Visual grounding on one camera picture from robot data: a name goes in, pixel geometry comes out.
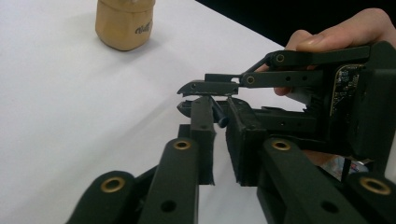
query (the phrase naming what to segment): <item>white table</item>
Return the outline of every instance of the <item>white table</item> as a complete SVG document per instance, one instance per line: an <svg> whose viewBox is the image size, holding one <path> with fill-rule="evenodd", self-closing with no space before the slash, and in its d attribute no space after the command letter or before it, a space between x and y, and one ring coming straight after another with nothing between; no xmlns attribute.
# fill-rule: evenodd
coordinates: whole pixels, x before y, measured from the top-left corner
<svg viewBox="0 0 396 224"><path fill-rule="evenodd" d="M239 74L282 49L192 0L158 0L149 42L120 52L94 31L96 3L0 2L0 223L65 223L99 175L138 176L158 164L189 123L176 110L182 85ZM237 97L303 108L269 89ZM217 132L217 185L200 187L200 223L265 223L256 189L235 183Z"/></svg>

